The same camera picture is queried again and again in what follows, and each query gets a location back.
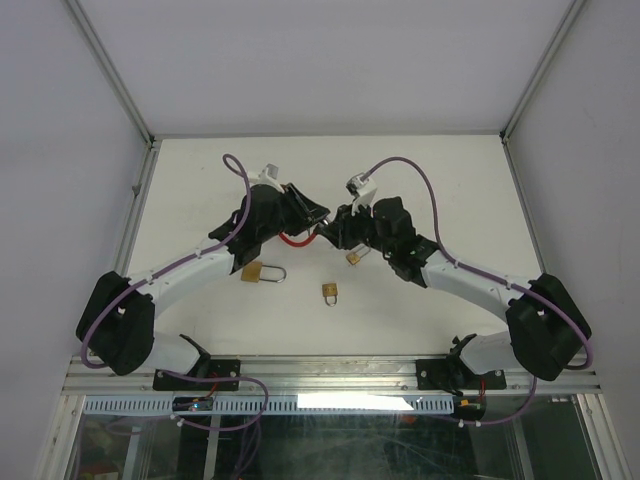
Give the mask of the red cable lock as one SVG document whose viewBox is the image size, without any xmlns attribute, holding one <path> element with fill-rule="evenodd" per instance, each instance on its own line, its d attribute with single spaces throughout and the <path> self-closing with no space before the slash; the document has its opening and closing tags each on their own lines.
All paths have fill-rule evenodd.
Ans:
<svg viewBox="0 0 640 480">
<path fill-rule="evenodd" d="M 318 229 L 320 227 L 327 226 L 329 221 L 327 219 L 322 220 L 317 224 L 313 230 L 308 231 L 308 235 L 304 239 L 298 239 L 296 237 L 288 236 L 285 233 L 280 233 L 278 238 L 286 245 L 292 248 L 305 248 L 309 246 L 317 237 Z"/>
</svg>

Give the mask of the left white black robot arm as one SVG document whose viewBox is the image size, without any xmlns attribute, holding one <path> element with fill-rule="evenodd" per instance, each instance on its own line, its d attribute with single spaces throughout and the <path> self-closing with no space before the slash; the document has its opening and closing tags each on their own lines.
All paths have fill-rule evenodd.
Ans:
<svg viewBox="0 0 640 480">
<path fill-rule="evenodd" d="M 282 233 L 299 235 L 329 213 L 292 184 L 254 185 L 230 218 L 183 256 L 132 276 L 103 274 L 76 328 L 83 364 L 119 376 L 142 367 L 172 371 L 184 386 L 201 387 L 210 373 L 204 349 L 185 335 L 157 331 L 156 319 L 183 297 L 242 270 L 264 243 Z"/>
</svg>

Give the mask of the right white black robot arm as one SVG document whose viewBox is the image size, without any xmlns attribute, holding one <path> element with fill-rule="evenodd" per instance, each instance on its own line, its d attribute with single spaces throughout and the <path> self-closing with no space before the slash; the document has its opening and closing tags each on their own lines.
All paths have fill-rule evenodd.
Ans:
<svg viewBox="0 0 640 480">
<path fill-rule="evenodd" d="M 499 333 L 454 339 L 447 374 L 459 387 L 471 386 L 490 371 L 518 367 L 553 381 L 574 368 L 575 355 L 587 349 L 591 328 L 557 277 L 511 278 L 450 259 L 438 243 L 417 233 L 398 197 L 357 213 L 342 205 L 332 221 L 315 231 L 341 250 L 369 247 L 402 280 L 454 295 L 506 324 Z"/>
</svg>

